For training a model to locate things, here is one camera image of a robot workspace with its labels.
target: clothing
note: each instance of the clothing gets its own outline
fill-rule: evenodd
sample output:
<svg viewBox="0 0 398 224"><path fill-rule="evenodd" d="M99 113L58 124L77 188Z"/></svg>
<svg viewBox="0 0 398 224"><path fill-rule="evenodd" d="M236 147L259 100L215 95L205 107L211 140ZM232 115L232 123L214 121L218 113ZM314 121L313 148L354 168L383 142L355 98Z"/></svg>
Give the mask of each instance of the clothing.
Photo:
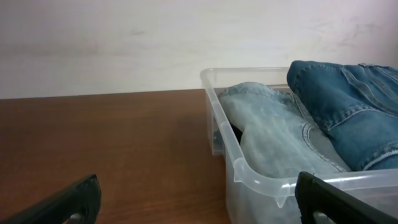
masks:
<svg viewBox="0 0 398 224"><path fill-rule="evenodd" d="M398 71L293 62L289 87L353 170L398 168Z"/></svg>
<svg viewBox="0 0 398 224"><path fill-rule="evenodd" d="M349 169L293 93L241 83L225 89L219 100L230 123L243 132L242 152L257 173L286 178L301 171L330 174Z"/></svg>

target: white wall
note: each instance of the white wall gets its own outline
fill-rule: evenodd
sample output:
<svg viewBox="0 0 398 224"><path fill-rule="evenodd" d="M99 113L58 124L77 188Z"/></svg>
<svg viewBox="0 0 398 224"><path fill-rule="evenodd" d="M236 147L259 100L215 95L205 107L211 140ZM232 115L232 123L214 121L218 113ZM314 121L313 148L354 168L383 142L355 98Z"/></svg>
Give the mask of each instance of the white wall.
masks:
<svg viewBox="0 0 398 224"><path fill-rule="evenodd" d="M1 0L0 98L200 88L204 68L298 59L397 66L397 10L395 0Z"/></svg>

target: storage box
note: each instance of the storage box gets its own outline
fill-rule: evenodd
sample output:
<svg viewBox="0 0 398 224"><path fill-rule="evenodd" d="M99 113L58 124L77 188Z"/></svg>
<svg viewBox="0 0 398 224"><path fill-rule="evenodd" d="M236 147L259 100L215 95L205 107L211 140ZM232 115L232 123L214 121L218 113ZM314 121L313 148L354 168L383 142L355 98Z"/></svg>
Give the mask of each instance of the storage box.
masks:
<svg viewBox="0 0 398 224"><path fill-rule="evenodd" d="M206 90L208 138L213 154L225 158L226 205L234 224L301 223L294 197L297 178L273 179L254 172L217 98L225 88L242 82L259 82L288 90L287 71L288 68L209 68L200 74ZM214 135L217 130L220 136ZM398 169L318 177L398 218Z"/></svg>

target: wooden table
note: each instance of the wooden table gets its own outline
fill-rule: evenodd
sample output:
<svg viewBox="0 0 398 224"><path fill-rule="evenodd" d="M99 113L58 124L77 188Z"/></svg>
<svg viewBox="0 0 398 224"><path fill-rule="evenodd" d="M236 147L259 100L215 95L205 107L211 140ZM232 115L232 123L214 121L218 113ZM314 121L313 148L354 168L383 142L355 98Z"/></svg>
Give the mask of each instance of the wooden table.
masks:
<svg viewBox="0 0 398 224"><path fill-rule="evenodd" d="M97 223L229 223L203 90L0 101L0 219L97 174Z"/></svg>

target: plastic bin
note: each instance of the plastic bin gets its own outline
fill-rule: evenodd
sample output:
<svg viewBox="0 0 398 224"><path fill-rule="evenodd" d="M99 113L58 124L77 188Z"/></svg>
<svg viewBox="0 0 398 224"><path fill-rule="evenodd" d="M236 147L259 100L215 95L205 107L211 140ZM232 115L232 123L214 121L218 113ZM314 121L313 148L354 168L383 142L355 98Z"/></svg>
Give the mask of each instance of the plastic bin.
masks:
<svg viewBox="0 0 398 224"><path fill-rule="evenodd" d="M206 90L208 138L214 155L226 164L226 205L234 224L301 223L294 197L297 178L273 179L247 164L217 94L242 82L288 90L288 68L209 68L200 74ZM216 139L219 130L222 140ZM350 195L398 218L398 169L319 175Z"/></svg>

